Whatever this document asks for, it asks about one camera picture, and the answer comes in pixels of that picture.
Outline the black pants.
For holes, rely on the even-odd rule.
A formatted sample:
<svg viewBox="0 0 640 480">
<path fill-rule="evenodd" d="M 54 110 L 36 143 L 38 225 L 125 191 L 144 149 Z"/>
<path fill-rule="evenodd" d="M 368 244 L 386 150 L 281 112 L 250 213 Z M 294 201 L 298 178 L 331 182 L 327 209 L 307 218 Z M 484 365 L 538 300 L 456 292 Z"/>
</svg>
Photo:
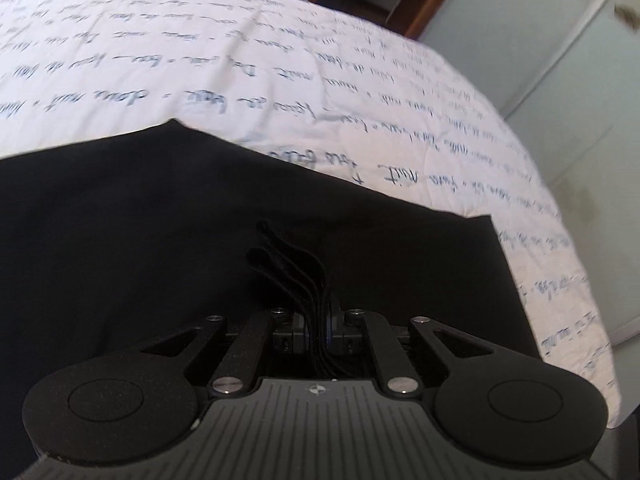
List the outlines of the black pants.
<svg viewBox="0 0 640 480">
<path fill-rule="evenodd" d="M 211 314 L 335 300 L 538 356 L 488 217 L 373 192 L 178 122 L 1 163 L 1 474 L 67 365 Z"/>
</svg>

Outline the sliding wardrobe door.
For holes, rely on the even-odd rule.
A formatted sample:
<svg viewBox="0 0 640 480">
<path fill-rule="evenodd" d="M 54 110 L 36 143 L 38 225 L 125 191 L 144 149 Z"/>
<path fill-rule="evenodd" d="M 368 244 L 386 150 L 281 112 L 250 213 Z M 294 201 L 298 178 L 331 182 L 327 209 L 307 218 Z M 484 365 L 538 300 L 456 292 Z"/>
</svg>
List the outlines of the sliding wardrobe door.
<svg viewBox="0 0 640 480">
<path fill-rule="evenodd" d="M 447 0 L 422 39 L 532 155 L 608 332 L 629 338 L 639 327 L 639 0 Z"/>
</svg>

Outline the white script-printed quilt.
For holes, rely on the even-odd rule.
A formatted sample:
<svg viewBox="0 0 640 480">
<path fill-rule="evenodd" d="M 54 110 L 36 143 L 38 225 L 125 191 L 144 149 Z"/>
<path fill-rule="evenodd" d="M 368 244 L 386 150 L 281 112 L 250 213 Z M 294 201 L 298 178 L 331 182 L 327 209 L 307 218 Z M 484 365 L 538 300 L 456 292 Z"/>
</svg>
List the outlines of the white script-printed quilt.
<svg viewBox="0 0 640 480">
<path fill-rule="evenodd" d="M 487 214 L 542 357 L 622 396 L 528 151 L 436 51 L 300 0 L 1 0 L 1 153 L 177 119 L 419 205 Z"/>
</svg>

